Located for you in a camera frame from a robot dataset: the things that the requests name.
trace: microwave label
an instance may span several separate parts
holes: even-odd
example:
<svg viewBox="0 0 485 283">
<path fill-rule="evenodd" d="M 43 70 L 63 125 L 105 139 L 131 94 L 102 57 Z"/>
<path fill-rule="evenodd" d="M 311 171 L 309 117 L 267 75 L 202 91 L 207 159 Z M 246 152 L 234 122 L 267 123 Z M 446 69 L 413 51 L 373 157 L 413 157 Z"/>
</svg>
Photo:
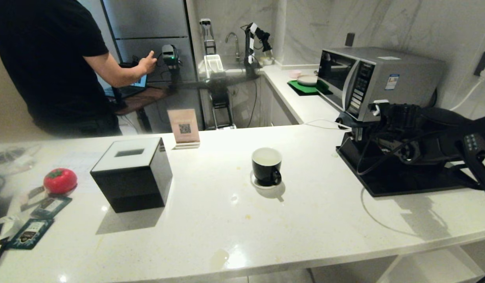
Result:
<svg viewBox="0 0 485 283">
<path fill-rule="evenodd" d="M 377 57 L 377 58 L 384 59 L 384 60 L 401 60 L 400 58 L 393 57 L 393 56 L 383 56 L 383 57 Z"/>
<path fill-rule="evenodd" d="M 395 87 L 397 86 L 398 79 L 399 79 L 398 74 L 390 75 L 389 78 L 388 78 L 388 82 L 386 84 L 386 91 L 387 90 L 394 90 Z"/>
</svg>

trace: man's arm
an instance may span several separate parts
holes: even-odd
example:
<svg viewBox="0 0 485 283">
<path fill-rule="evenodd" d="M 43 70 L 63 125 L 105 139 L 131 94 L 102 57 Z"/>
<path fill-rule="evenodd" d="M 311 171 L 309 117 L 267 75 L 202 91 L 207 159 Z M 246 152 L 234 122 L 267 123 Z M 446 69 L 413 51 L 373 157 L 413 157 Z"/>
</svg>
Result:
<svg viewBox="0 0 485 283">
<path fill-rule="evenodd" d="M 143 75 L 153 72 L 157 62 L 157 58 L 153 58 L 153 51 L 150 51 L 146 58 L 141 59 L 138 66 L 134 68 L 120 67 L 109 52 L 99 56 L 84 56 L 84 59 L 105 82 L 114 88 L 135 83 Z"/>
</svg>

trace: laptop screen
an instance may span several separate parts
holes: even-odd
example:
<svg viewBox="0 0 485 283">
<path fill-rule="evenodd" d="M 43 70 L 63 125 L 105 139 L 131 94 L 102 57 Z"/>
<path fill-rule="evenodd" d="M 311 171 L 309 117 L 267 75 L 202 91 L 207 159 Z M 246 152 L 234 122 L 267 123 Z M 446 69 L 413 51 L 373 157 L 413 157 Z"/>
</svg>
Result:
<svg viewBox="0 0 485 283">
<path fill-rule="evenodd" d="M 140 77 L 140 79 L 134 84 L 131 84 L 131 86 L 139 86 L 141 88 L 144 88 L 145 86 L 147 86 L 147 75 Z"/>
</svg>

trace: black t-shirt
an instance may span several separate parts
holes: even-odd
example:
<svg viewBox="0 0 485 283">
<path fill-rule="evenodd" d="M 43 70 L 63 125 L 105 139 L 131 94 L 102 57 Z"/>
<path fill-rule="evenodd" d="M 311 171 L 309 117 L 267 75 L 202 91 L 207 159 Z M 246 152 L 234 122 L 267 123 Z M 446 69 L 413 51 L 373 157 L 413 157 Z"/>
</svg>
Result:
<svg viewBox="0 0 485 283">
<path fill-rule="evenodd" d="M 111 113 L 83 58 L 107 52 L 94 18 L 76 0 L 0 0 L 0 56 L 36 123 Z"/>
</svg>

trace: microwave control panel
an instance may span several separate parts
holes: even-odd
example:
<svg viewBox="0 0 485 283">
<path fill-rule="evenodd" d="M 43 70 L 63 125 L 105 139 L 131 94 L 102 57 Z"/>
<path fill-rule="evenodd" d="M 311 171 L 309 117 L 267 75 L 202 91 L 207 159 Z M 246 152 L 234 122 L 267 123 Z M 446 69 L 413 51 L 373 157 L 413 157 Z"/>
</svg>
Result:
<svg viewBox="0 0 485 283">
<path fill-rule="evenodd" d="M 365 94 L 372 78 L 373 69 L 375 65 L 367 62 L 360 62 L 360 67 L 354 81 L 353 92 L 351 93 L 351 100 L 347 112 L 358 118 L 360 107 L 365 99 Z"/>
</svg>

